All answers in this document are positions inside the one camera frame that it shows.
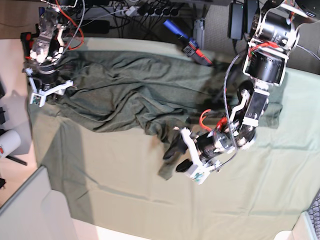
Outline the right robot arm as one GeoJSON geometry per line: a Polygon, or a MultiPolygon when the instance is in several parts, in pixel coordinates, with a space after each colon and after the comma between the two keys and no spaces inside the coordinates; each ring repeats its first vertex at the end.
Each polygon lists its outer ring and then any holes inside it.
{"type": "Polygon", "coordinates": [[[72,41],[80,35],[79,44],[84,43],[81,30],[85,18],[84,0],[47,0],[46,7],[39,9],[39,22],[35,33],[20,35],[25,65],[22,70],[31,87],[33,101],[55,94],[62,96],[73,87],[72,80],[60,80],[60,61],[67,51],[74,50],[72,41]]]}

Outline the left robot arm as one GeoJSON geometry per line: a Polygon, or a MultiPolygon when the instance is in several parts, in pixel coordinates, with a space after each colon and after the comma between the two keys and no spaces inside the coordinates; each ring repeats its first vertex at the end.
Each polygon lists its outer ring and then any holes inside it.
{"type": "Polygon", "coordinates": [[[179,135],[166,156],[189,152],[190,158],[176,167],[176,172],[190,177],[204,176],[222,167],[217,156],[236,154],[249,148],[256,138],[260,117],[269,104],[269,88],[280,86],[291,52],[298,46],[299,29],[320,19],[317,0],[268,0],[259,7],[248,35],[243,74],[248,77],[237,89],[238,105],[225,109],[225,116],[215,128],[195,135],[179,129],[179,135]]]}

